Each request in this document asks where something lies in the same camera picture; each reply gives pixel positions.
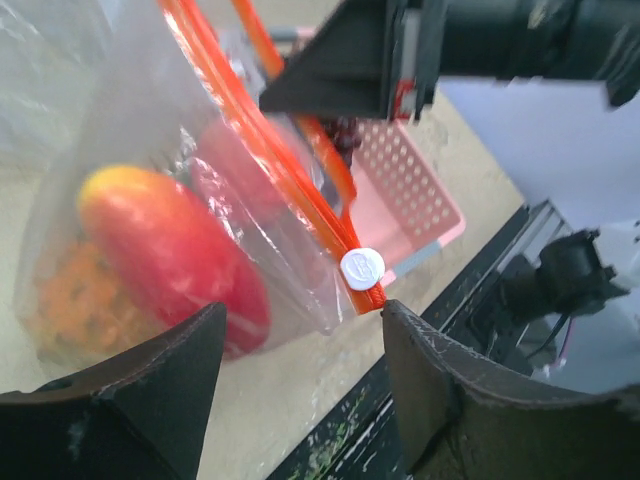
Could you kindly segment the pink peach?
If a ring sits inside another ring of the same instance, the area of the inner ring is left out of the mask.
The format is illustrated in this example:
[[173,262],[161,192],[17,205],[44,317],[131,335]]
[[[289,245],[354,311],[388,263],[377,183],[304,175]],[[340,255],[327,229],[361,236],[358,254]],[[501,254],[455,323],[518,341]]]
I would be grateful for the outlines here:
[[239,135],[220,118],[200,135],[190,173],[196,193],[234,227],[265,226],[290,212]]

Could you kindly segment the red yellow mango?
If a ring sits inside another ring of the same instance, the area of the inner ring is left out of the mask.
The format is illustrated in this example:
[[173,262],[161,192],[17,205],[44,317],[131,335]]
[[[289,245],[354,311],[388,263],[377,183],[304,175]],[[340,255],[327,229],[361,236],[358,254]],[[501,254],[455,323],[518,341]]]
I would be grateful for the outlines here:
[[228,356],[266,343],[271,309],[257,269],[186,186],[167,174],[112,165],[84,181],[76,208],[84,232],[155,319],[173,327],[221,303]]

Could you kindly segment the pink perforated plastic basket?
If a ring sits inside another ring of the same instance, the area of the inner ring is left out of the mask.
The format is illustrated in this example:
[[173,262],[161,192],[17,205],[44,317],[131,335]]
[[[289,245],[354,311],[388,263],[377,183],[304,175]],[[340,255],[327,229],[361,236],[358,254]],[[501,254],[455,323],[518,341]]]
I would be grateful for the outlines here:
[[399,122],[360,120],[351,218],[361,244],[384,258],[388,286],[465,230],[464,216]]

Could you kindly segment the red purple grape bunch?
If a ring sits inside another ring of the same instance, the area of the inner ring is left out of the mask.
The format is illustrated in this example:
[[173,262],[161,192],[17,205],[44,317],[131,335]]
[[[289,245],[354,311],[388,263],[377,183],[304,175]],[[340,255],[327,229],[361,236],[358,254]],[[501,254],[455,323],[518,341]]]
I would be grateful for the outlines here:
[[321,125],[346,167],[350,169],[353,163],[353,154],[362,144],[358,131],[358,120],[347,117],[323,119]]

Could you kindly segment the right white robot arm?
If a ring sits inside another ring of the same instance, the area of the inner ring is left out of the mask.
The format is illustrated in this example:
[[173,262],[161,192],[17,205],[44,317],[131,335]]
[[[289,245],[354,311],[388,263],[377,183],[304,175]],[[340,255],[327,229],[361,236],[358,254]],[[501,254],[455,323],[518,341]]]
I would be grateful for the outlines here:
[[262,93],[265,112],[418,118],[442,88],[533,202],[442,333],[534,380],[639,379],[639,5],[345,1]]

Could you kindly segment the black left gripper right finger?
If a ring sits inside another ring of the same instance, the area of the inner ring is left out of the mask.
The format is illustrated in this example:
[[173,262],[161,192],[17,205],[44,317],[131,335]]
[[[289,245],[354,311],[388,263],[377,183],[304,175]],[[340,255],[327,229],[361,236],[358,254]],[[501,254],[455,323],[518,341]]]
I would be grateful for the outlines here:
[[415,479],[636,479],[639,387],[585,394],[532,380],[382,310],[406,470]]

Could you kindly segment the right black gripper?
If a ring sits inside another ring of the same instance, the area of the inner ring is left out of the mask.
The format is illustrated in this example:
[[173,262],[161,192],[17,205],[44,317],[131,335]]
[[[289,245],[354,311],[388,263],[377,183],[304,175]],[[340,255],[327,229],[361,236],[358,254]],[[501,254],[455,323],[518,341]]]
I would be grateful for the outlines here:
[[573,1],[342,1],[259,97],[264,112],[419,120],[442,76],[541,77]]

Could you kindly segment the orange toy pineapple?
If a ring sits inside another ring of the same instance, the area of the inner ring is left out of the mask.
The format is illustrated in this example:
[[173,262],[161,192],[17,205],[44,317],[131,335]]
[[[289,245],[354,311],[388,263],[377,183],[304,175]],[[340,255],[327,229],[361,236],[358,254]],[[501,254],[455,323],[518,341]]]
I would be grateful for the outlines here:
[[164,330],[134,304],[97,247],[82,237],[59,256],[43,254],[33,286],[33,308],[24,321],[46,361],[99,361]]

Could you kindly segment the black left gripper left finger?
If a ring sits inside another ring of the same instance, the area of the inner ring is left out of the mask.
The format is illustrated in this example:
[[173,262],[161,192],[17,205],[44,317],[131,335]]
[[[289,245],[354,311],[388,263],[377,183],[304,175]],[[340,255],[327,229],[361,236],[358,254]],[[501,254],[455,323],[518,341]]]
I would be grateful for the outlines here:
[[93,367],[2,394],[2,478],[195,478],[225,327],[213,304]]

